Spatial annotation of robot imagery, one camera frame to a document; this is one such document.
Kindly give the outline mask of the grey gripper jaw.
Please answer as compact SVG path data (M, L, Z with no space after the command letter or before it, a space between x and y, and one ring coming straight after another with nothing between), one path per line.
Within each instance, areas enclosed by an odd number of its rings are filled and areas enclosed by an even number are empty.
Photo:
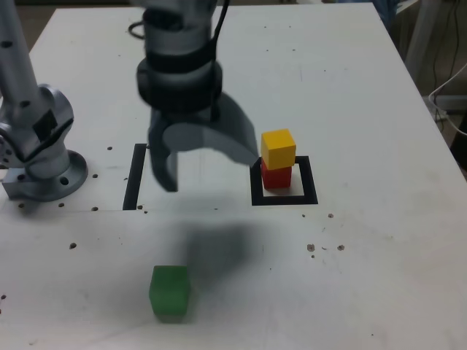
M163 132L162 139L171 151L209 148L249 167L259 157L252 122L226 93L220 94L209 111L192 114L171 124Z
M173 153L163 140L163 135L170 125L170 121L160 111L151 109L148 145L153 175L166 192L175 193L178 191L177 154Z

